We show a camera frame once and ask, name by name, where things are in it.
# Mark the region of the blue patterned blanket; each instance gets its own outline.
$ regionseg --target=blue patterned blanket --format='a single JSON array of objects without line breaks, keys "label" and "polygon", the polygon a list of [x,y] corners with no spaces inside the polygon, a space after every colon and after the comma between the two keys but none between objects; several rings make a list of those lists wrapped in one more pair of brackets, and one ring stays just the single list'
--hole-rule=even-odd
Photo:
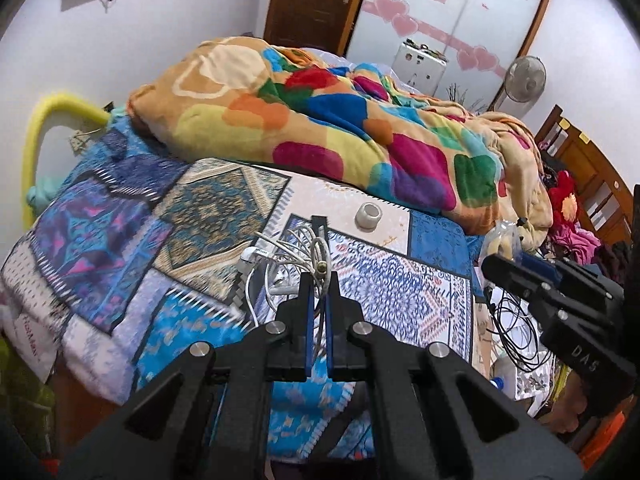
[{"label": "blue patterned blanket", "polygon": [[[411,344],[446,341],[470,359],[471,262],[481,239],[382,201],[380,227],[359,233],[349,208],[365,200],[376,199],[308,176],[219,159],[186,164],[121,118],[16,243],[0,285],[14,319],[45,327],[90,391],[123,403],[190,343],[241,339],[253,324],[242,306],[240,253],[256,231],[280,235],[323,214],[342,292],[367,319]],[[271,319],[264,292],[256,307],[260,322]],[[270,455],[372,455],[362,389],[329,380],[325,357],[306,383],[276,383]],[[348,428],[336,435],[333,421],[347,407]]]}]

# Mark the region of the white wardrobe door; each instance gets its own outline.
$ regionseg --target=white wardrobe door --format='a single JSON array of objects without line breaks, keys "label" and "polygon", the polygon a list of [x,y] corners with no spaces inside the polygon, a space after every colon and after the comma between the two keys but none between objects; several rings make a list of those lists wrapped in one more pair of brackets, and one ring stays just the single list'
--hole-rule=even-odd
[{"label": "white wardrobe door", "polygon": [[346,57],[391,65],[406,38],[444,51],[467,0],[363,0]]},{"label": "white wardrobe door", "polygon": [[540,0],[468,0],[446,47],[449,59],[436,97],[448,99],[456,84],[464,105],[478,111],[491,104],[516,58]]}]

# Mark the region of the bed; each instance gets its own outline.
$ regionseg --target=bed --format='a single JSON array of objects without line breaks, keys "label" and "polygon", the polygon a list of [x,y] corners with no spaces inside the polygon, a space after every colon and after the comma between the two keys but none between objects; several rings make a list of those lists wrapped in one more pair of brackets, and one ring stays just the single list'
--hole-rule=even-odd
[{"label": "bed", "polygon": [[581,227],[603,243],[631,243],[633,194],[596,143],[576,128],[555,105],[535,137],[536,144],[558,170],[568,170],[582,205]]},{"label": "bed", "polygon": [[[244,56],[241,70],[216,72],[222,62],[238,66],[236,55]],[[321,109],[309,104],[314,98]],[[198,111],[187,122],[184,106]],[[358,107],[366,111],[355,117]],[[253,322],[239,254],[256,231],[280,237],[313,214],[328,217],[341,287],[366,319],[405,342],[446,342],[486,373],[473,299],[482,233],[496,218],[523,216],[524,243],[534,246],[550,225],[538,151],[519,121],[477,118],[401,91],[375,67],[331,67],[255,38],[201,45],[134,92],[107,130],[0,273],[5,333],[43,379],[58,358],[56,393],[82,399],[60,402],[62,428],[76,418],[97,422],[191,342],[241,338]],[[209,142],[220,132],[226,136]],[[372,138],[389,133],[387,144]],[[292,152],[301,135],[307,151]],[[449,169],[437,173],[424,153]],[[363,202],[383,213],[370,232],[354,224]],[[263,304],[257,313],[269,319]],[[316,365],[302,386],[274,388],[273,458],[308,460],[335,415],[359,397],[357,384],[331,383],[323,360]],[[372,454],[368,412],[352,411],[328,458]]]}]

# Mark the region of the tangled cable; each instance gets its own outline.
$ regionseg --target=tangled cable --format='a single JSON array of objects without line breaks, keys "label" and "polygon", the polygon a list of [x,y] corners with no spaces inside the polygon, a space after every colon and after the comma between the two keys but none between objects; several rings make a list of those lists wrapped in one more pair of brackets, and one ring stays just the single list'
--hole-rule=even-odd
[{"label": "tangled cable", "polygon": [[[538,332],[533,325],[531,317],[522,308],[520,298],[504,290],[498,305],[490,304],[489,313],[493,319],[495,331],[488,330],[488,332],[497,334],[500,337],[505,353],[518,370],[524,373],[531,373],[551,359],[552,354],[549,350],[546,350],[545,356],[542,359],[540,358]],[[509,327],[505,327],[502,324],[502,315],[506,313],[513,316],[513,322]],[[516,326],[519,320],[521,320],[523,324]],[[519,330],[523,335],[523,339],[528,337],[528,340],[523,346],[519,346],[511,336],[511,333],[516,330]],[[535,345],[533,355],[528,355],[530,352],[525,354],[523,351],[527,350],[532,342]]]},{"label": "tangled cable", "polygon": [[[277,240],[259,232],[256,235],[275,247],[273,253],[266,257],[268,262],[264,269],[265,298],[271,310],[277,311],[273,301],[274,296],[286,296],[286,300],[288,300],[289,296],[298,294],[302,272],[308,272],[313,277],[314,295],[318,298],[314,308],[314,319],[319,317],[318,326],[314,327],[318,329],[314,345],[313,361],[315,361],[321,351],[322,344],[324,326],[324,301],[322,298],[329,290],[332,271],[331,253],[329,245],[324,240],[323,229],[321,228],[319,236],[316,236],[313,230],[304,224],[287,229],[285,235],[289,241]],[[289,266],[298,273],[297,283],[294,282]],[[249,274],[247,283],[254,270],[255,268]],[[257,326],[258,320],[248,295],[247,303]]]}]

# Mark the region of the wooden furniture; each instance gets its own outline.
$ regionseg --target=wooden furniture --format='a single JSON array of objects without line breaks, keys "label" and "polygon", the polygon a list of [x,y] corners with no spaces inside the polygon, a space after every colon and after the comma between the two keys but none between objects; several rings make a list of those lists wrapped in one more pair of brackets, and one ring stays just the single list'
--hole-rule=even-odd
[{"label": "wooden furniture", "polygon": [[536,135],[543,152],[559,161],[576,183],[578,220],[603,243],[631,243],[633,194],[596,144],[562,116],[556,105]]},{"label": "wooden furniture", "polygon": [[49,380],[49,386],[56,396],[56,448],[59,458],[64,458],[118,406],[90,394],[66,367],[61,356],[56,360],[56,371]]},{"label": "wooden furniture", "polygon": [[360,0],[271,0],[264,39],[342,55]]}]

